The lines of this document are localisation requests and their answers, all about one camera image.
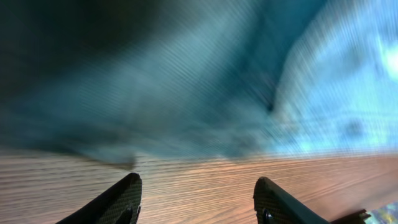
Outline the light blue denim jeans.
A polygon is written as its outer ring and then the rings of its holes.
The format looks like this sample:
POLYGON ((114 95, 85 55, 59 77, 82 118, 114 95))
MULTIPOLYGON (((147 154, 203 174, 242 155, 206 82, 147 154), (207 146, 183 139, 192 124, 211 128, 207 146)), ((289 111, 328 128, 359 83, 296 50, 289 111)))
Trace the light blue denim jeans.
POLYGON ((132 164, 397 149, 396 1, 2 1, 1 146, 132 164))

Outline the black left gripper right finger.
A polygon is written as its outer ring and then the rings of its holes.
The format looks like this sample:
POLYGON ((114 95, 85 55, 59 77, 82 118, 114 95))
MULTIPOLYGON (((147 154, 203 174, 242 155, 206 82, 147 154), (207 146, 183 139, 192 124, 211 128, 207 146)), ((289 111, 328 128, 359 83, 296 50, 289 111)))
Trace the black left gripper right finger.
POLYGON ((257 180, 253 199, 258 224, 329 224, 267 177, 257 180))

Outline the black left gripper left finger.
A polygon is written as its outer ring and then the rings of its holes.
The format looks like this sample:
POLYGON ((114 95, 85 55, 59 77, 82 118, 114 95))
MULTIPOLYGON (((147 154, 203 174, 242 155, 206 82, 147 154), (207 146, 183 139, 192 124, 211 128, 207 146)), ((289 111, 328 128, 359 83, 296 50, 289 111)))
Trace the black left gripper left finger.
POLYGON ((136 224, 141 199, 141 177, 131 172, 57 224, 136 224))

